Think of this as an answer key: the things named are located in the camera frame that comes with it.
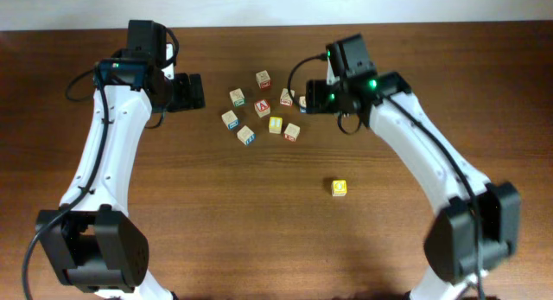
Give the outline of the wooden block red side bottom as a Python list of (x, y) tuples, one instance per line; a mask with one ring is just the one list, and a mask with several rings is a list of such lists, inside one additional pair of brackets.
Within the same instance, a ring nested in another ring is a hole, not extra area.
[(288, 123), (283, 133), (285, 139), (295, 142), (300, 134), (301, 128), (295, 124)]

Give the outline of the yellow letter O block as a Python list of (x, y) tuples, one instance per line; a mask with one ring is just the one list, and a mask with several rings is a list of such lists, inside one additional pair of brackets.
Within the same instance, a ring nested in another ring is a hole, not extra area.
[(333, 180), (332, 181), (332, 196), (341, 197), (347, 194), (346, 180)]

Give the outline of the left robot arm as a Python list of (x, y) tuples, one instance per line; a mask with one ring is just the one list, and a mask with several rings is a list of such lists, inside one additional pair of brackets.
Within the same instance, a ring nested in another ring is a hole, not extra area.
[(22, 264), (41, 245), (59, 282), (104, 299), (174, 299), (149, 271), (149, 243), (131, 222), (130, 177), (150, 117), (205, 107), (201, 77), (175, 73), (179, 42), (154, 21), (131, 20), (127, 45), (90, 70), (94, 113), (79, 167), (55, 210), (41, 210)]

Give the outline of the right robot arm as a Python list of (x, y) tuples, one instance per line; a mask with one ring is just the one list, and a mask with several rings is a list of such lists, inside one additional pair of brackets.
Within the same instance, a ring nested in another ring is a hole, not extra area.
[(494, 184), (440, 133), (408, 82), (379, 73), (361, 35), (329, 43), (327, 77), (306, 85), (306, 113), (355, 115), (398, 155), (435, 213), (423, 250), (429, 268), (408, 299), (485, 298), (482, 280), (518, 249), (521, 197)]

